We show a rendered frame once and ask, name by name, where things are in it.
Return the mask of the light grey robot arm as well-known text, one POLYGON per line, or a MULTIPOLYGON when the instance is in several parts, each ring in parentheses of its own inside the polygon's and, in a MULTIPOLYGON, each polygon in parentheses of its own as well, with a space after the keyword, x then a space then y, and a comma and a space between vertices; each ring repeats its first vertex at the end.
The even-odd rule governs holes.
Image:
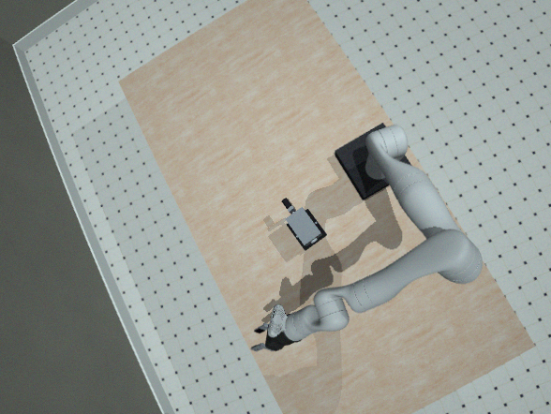
POLYGON ((426 240, 370 276, 343 287, 319 290, 315 305, 293 316, 293 325, 301 335, 344 329, 350 318, 342 298, 354 312, 363 313, 389 302, 420 277, 439 273, 454 283, 467 284, 482 270, 479 249, 455 224, 428 176, 400 161, 408 150, 403 128, 392 125, 376 130, 367 135, 365 143, 369 152, 366 173, 376 180, 386 178, 400 206, 426 240))

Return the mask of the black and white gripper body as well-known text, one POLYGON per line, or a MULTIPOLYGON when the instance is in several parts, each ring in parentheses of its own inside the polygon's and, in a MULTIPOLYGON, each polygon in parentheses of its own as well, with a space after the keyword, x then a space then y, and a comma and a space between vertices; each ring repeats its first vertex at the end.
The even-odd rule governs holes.
POLYGON ((298 333, 293 325, 293 316, 296 312, 286 315, 281 304, 274 306, 266 335, 266 348, 278 351, 284 346, 300 342, 308 337, 308 335, 298 333))

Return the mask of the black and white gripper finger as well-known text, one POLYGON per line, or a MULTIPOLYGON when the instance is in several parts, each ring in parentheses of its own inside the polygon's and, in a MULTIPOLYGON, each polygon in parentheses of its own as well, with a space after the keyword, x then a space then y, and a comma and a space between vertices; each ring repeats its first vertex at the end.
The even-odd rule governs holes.
POLYGON ((261 325, 260 327, 258 327, 257 329, 254 330, 255 333, 263 333, 265 332, 265 330, 268 329, 268 323, 263 323, 263 325, 261 325))
MULTIPOLYGON (((266 348, 265 344, 263 344, 263 343, 260 343, 260 344, 258 344, 258 345, 256 345, 256 346, 252 347, 251 350, 259 351, 259 350, 262 350, 262 349, 264 349, 264 348, 265 348, 265 349, 268 349, 268 350, 271 350, 271 349, 269 349, 269 348, 266 348)), ((271 350, 271 351, 273 351, 273 350, 271 350)))

